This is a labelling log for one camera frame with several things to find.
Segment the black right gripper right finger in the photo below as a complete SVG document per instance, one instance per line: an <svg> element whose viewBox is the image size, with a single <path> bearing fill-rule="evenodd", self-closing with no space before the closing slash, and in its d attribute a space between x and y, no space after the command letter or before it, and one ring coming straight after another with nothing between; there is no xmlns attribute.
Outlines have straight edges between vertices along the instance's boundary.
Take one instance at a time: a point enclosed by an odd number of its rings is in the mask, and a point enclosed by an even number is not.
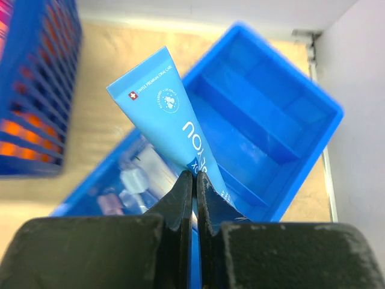
<svg viewBox="0 0 385 289"><path fill-rule="evenodd" d="M196 179L204 288L383 288L377 259L344 223L252 222Z"/></svg>

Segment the blue toothpaste tube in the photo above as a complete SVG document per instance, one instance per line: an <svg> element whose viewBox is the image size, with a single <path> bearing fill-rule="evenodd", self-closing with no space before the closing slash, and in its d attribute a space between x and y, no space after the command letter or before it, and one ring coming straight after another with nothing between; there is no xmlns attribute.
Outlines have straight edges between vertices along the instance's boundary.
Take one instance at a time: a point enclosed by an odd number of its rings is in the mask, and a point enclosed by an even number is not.
<svg viewBox="0 0 385 289"><path fill-rule="evenodd" d="M162 47L106 88L143 136L175 166L205 172L231 206L237 197L223 178L167 47Z"/></svg>

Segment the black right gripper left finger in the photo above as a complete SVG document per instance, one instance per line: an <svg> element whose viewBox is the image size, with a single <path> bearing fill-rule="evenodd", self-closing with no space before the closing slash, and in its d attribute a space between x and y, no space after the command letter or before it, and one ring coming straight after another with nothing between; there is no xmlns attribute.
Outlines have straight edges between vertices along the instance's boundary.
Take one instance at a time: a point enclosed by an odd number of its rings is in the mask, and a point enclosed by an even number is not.
<svg viewBox="0 0 385 289"><path fill-rule="evenodd" d="M5 253L6 288L188 288L193 176L148 212L31 219Z"/></svg>

